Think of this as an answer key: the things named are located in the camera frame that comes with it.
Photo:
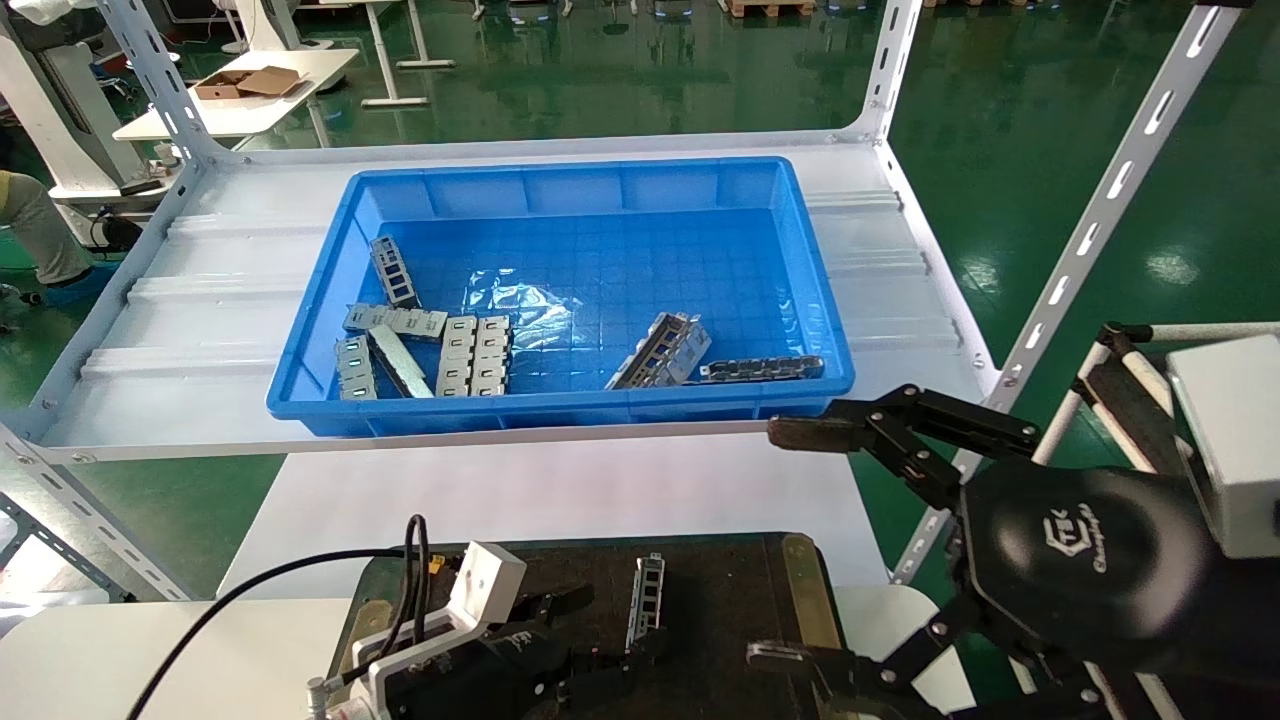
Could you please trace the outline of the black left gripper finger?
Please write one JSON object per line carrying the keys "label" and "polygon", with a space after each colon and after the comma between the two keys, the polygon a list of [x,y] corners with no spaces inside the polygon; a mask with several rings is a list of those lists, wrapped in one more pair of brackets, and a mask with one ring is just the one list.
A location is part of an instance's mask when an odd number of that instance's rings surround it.
{"label": "black left gripper finger", "polygon": [[809,682],[818,700],[836,712],[878,719],[1098,719],[1101,693],[1089,676],[1061,680],[1044,691],[946,714],[914,687],[956,639],[986,621],[983,601],[952,597],[883,661],[847,650],[758,641],[748,646],[748,666]]}

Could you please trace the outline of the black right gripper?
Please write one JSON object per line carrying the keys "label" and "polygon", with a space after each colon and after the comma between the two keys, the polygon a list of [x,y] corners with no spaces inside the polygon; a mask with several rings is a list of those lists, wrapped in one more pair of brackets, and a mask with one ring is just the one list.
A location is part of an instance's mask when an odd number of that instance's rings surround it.
{"label": "black right gripper", "polygon": [[1277,684],[1277,560],[1226,556],[1189,482],[992,465],[957,518],[978,594],[1039,643],[1101,667]]}

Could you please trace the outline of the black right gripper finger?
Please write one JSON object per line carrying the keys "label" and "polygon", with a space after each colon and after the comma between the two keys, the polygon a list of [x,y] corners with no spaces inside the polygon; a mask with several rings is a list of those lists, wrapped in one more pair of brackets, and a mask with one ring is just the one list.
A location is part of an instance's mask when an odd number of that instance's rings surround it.
{"label": "black right gripper finger", "polygon": [[918,386],[870,401],[837,398],[819,416],[768,421],[768,439],[778,448],[869,454],[931,507],[954,510],[963,474],[927,443],[929,438],[982,457],[1030,457],[1041,428]]}

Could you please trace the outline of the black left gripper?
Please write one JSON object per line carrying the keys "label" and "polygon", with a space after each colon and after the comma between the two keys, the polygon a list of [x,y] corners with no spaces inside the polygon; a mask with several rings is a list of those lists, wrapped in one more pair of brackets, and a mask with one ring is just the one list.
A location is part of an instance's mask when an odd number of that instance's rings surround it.
{"label": "black left gripper", "polygon": [[628,694],[649,675],[669,644],[667,630],[652,630],[622,655],[571,653],[549,625],[589,607],[594,585],[521,594],[517,623],[431,659],[419,670],[387,680],[392,719],[524,719],[550,698],[564,679],[566,702],[609,702]]}

